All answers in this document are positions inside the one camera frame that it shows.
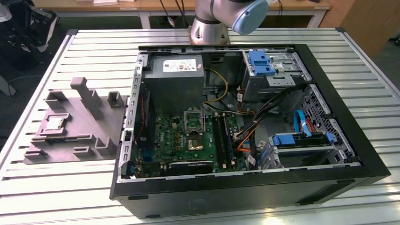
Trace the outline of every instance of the green circuit board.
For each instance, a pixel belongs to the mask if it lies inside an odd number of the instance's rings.
[[[244,157],[235,159],[235,165],[221,168],[217,159],[217,149],[215,143],[215,133],[212,125],[212,116],[201,118],[204,124],[204,133],[187,134],[184,126],[184,116],[159,116],[156,117],[156,145],[153,149],[153,161],[143,165],[149,177],[160,175],[160,164],[179,161],[211,161],[213,162],[213,173],[244,171],[247,169]],[[199,124],[199,118],[188,117],[188,124]],[[236,117],[227,117],[229,133],[233,135],[239,130]],[[188,140],[196,137],[196,144]],[[189,150],[189,144],[203,146],[200,150]]]

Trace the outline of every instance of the label sticker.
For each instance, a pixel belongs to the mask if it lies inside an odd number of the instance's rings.
[[[237,93],[237,101],[243,102],[243,94]]]
[[[196,60],[165,60],[163,63],[163,72],[196,71]]]
[[[120,7],[120,10],[137,10],[136,7]]]
[[[273,68],[283,68],[283,65],[280,63],[277,63],[277,62],[273,62],[272,63],[272,67]]]
[[[253,158],[253,156],[248,156],[248,162],[252,164],[252,165],[256,165],[256,159]]]

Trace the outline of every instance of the motherboard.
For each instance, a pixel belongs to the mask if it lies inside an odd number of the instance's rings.
[[[172,166],[189,165],[193,170],[204,167],[211,173],[245,171],[244,155],[235,149],[237,130],[232,114],[185,111],[181,116],[157,116],[155,147],[141,152],[145,176],[159,177],[167,168],[171,171]]]

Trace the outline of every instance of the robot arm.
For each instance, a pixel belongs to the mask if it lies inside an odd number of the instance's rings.
[[[227,44],[228,27],[239,34],[252,33],[264,21],[267,11],[265,0],[197,0],[192,44]]]

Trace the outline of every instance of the wooden desk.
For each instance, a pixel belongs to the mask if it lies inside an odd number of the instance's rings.
[[[60,17],[85,16],[139,16],[141,27],[151,29],[149,17],[165,15],[160,0],[137,0],[136,2],[120,2],[111,6],[93,6],[92,2],[76,2],[76,0],[33,0],[36,7],[45,8],[57,13]],[[163,0],[169,15],[180,15],[175,0]],[[195,15],[196,0],[184,0],[187,15]],[[283,15],[311,15],[308,28],[317,28],[325,12],[331,9],[327,0],[320,3],[308,0],[281,0]],[[271,5],[267,15],[277,15],[280,5]]]
[[[343,27],[373,58],[400,28],[399,0],[328,0],[333,9],[320,26]]]
[[[143,11],[163,11],[160,0],[140,0]],[[331,4],[327,0],[321,0],[320,3],[311,2],[308,0],[280,0],[283,4],[283,10],[329,10]],[[175,0],[163,0],[167,10],[176,11]],[[185,10],[195,11],[196,0],[184,0]],[[269,10],[279,11],[280,4],[279,2],[273,3],[269,6]]]

